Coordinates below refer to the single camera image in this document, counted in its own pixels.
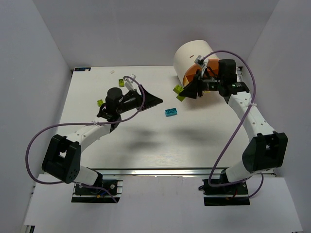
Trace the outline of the lime small lego brick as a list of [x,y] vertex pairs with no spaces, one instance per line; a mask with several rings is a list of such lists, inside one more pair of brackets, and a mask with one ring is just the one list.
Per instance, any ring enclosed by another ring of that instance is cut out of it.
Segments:
[[100,99],[100,100],[97,101],[97,105],[98,105],[99,107],[101,107],[103,104],[104,104],[104,101],[103,101],[102,99]]

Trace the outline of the orange drawer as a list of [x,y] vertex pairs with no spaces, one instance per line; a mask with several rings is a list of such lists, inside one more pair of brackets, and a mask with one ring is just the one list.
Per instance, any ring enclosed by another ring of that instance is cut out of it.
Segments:
[[[207,67],[210,67],[210,69],[207,68],[209,75],[214,76],[214,75],[218,75],[218,66],[219,66],[219,59],[208,59],[207,61]],[[202,68],[197,65],[194,64],[192,65],[185,73],[185,77],[190,77],[191,75],[193,76],[197,70],[202,70]]]

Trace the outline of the long lime lego brick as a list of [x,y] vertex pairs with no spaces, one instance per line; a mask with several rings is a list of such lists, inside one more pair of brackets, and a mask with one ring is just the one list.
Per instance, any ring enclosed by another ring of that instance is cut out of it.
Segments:
[[182,91],[183,91],[183,87],[180,86],[180,85],[176,85],[176,86],[174,87],[174,89],[173,89],[173,92],[177,94],[176,98],[177,98],[180,102],[182,102],[182,101],[185,99],[185,97],[180,96],[180,93],[181,93]]

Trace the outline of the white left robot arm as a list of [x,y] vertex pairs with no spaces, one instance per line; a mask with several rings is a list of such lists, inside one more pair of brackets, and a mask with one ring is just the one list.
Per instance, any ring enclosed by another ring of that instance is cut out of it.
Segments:
[[123,94],[120,88],[109,89],[94,123],[85,125],[71,134],[56,134],[52,137],[42,163],[43,171],[64,183],[100,186],[102,175],[82,166],[81,154],[95,141],[113,132],[121,121],[122,113],[133,109],[144,111],[163,102],[144,88],[141,90],[141,94],[136,90]]

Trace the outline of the lime square lego brick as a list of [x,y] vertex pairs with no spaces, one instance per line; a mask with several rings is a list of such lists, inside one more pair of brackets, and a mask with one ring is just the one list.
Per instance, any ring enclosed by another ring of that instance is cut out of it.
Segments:
[[124,79],[119,79],[118,82],[119,82],[119,87],[125,87]]

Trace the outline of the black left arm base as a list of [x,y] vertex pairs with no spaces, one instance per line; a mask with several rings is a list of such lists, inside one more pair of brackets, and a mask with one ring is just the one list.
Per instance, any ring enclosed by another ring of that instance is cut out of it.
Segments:
[[118,203],[123,188],[123,180],[103,177],[94,187],[76,183],[71,197],[72,203]]

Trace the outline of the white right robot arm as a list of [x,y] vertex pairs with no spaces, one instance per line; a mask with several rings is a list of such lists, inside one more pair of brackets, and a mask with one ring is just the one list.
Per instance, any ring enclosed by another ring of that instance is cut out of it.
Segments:
[[244,127],[249,139],[242,159],[222,171],[220,184],[234,184],[261,171],[281,167],[288,138],[285,133],[275,131],[253,103],[249,88],[237,79],[236,62],[210,59],[206,63],[201,58],[195,62],[201,69],[196,71],[180,96],[196,99],[204,91],[218,92],[240,119],[239,127]]

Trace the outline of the yellow drawer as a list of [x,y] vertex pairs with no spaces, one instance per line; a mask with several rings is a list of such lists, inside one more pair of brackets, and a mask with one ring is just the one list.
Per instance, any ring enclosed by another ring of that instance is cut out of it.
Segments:
[[194,74],[185,75],[182,81],[183,86],[188,85],[193,80]]

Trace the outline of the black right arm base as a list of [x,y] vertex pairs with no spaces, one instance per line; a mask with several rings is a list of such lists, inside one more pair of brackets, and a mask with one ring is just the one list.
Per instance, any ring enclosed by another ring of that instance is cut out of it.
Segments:
[[222,187],[212,187],[208,179],[198,187],[204,194],[204,206],[248,206],[250,205],[246,182]]

